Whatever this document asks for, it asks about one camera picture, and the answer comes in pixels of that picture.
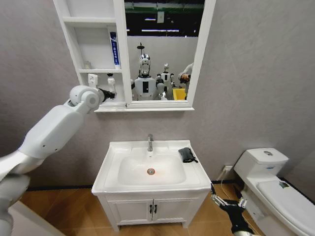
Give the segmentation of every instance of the toilet tank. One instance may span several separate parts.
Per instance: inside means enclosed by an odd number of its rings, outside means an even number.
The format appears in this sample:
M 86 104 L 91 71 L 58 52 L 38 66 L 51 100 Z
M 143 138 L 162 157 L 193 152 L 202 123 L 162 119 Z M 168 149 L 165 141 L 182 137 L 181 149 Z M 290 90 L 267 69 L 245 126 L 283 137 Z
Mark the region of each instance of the toilet tank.
M 241 178 L 276 175 L 288 158 L 274 148 L 246 150 L 237 161 L 234 170 Z

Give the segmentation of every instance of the yellow container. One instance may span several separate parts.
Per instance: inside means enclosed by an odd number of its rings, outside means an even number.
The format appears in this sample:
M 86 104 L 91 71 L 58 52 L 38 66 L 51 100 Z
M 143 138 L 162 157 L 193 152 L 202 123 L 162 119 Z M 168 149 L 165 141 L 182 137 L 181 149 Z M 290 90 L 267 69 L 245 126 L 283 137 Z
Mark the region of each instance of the yellow container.
M 186 93 L 184 88 L 173 88 L 174 100 L 185 100 Z

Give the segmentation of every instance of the wall socket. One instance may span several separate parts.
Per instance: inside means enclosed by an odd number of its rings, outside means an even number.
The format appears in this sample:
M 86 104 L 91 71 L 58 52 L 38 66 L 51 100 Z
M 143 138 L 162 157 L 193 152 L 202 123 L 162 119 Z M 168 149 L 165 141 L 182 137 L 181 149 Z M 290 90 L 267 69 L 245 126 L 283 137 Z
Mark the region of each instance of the wall socket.
M 222 178 L 224 178 L 226 176 L 226 174 L 232 170 L 233 166 L 223 166 L 223 169 L 219 175 L 219 177 L 217 178 L 217 180 L 221 180 Z
M 97 88 L 97 75 L 88 74 L 88 83 L 92 88 Z
M 232 170 L 233 166 L 224 166 L 222 171 L 223 172 L 229 172 L 230 170 Z

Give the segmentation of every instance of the toilet lid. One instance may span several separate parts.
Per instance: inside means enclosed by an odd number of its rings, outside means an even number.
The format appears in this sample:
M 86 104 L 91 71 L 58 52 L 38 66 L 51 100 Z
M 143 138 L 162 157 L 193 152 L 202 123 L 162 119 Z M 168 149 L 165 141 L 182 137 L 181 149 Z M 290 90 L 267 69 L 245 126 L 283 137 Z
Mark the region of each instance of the toilet lid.
M 261 182 L 257 188 L 295 227 L 315 236 L 315 206 L 284 181 Z

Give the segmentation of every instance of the soap dispenser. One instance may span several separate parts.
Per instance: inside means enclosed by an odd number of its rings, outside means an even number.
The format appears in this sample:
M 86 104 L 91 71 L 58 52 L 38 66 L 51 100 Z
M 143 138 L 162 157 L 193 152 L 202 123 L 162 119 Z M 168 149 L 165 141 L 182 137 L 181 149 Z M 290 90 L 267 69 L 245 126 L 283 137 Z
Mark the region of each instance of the soap dispenser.
M 112 93 L 116 93 L 115 79 L 113 77 L 113 74 L 112 73 L 108 73 L 107 76 L 108 76 L 107 83 L 108 83 L 108 86 L 109 86 L 109 91 L 112 92 Z

